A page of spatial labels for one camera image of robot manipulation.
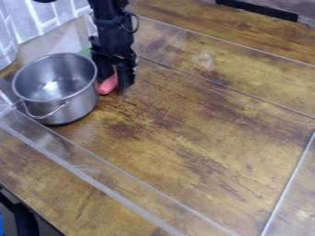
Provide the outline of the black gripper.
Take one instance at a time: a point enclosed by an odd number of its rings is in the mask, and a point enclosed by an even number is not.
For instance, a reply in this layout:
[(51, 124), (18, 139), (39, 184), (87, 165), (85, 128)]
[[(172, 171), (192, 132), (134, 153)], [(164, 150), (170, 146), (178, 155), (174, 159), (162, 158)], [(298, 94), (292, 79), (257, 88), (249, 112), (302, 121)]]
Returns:
[(91, 61), (97, 66), (98, 80), (103, 81), (117, 70), (117, 89), (126, 89), (134, 82), (137, 72), (135, 53), (131, 49), (133, 27), (137, 15), (125, 7), (129, 0), (86, 0), (93, 13), (97, 35), (87, 38), (90, 42)]

